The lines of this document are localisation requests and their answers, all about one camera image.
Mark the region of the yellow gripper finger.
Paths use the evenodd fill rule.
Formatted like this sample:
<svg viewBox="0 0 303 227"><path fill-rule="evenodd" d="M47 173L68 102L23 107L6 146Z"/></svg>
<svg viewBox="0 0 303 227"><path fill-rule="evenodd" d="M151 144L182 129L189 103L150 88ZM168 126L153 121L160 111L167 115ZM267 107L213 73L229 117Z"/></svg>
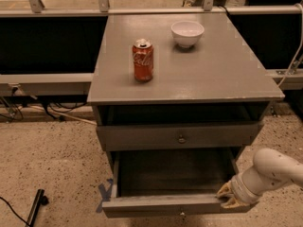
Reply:
<svg viewBox="0 0 303 227"><path fill-rule="evenodd" d="M232 189L231 182L228 181L227 183L224 183L223 186L220 188L220 190L216 194L217 198L231 198L234 196L234 192Z"/></svg>
<svg viewBox="0 0 303 227"><path fill-rule="evenodd" d="M221 204L221 207L224 209L236 209L236 208L246 207L246 206L248 206L248 203L240 201L236 197L231 197L227 200L227 202L224 202Z"/></svg>

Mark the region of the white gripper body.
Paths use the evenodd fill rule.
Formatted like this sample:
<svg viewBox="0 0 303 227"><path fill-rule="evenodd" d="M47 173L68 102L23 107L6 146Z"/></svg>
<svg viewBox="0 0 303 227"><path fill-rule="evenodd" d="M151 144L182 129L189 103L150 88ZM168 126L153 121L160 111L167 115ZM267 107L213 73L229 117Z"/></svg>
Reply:
<svg viewBox="0 0 303 227"><path fill-rule="evenodd" d="M235 197L245 204L253 204L263 195L260 176L255 172L235 175L231 180L231 188Z"/></svg>

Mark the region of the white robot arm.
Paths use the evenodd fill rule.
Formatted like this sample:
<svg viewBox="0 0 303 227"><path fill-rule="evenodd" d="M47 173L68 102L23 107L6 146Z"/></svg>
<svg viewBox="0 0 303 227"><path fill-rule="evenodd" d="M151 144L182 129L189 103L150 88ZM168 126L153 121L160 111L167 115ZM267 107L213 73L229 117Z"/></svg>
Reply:
<svg viewBox="0 0 303 227"><path fill-rule="evenodd" d="M267 191L295 184L303 187L303 164L275 149L261 148L253 157L253 164L234 175L216 196L226 198L223 209L236 209L258 202Z"/></svg>

